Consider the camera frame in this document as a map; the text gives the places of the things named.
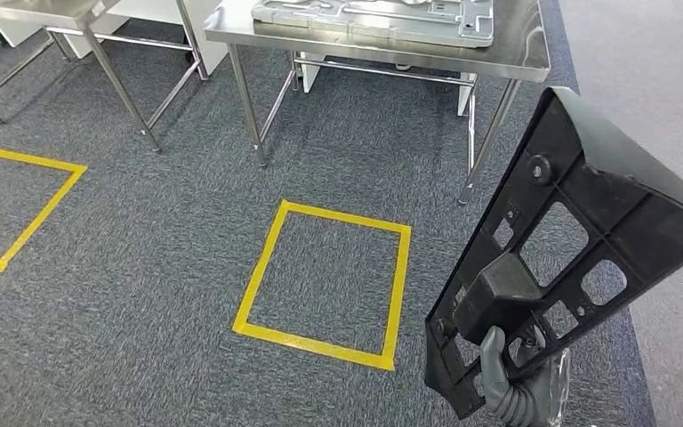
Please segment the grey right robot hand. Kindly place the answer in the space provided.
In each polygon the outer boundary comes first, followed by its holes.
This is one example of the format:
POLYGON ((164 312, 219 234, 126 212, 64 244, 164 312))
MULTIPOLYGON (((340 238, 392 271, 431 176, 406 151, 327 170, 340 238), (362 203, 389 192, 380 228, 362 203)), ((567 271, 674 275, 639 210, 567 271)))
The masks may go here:
POLYGON ((503 330, 491 326, 480 344, 487 410, 506 426, 560 426, 570 392, 570 350, 562 350, 529 376, 511 382, 502 362, 505 342, 503 330))

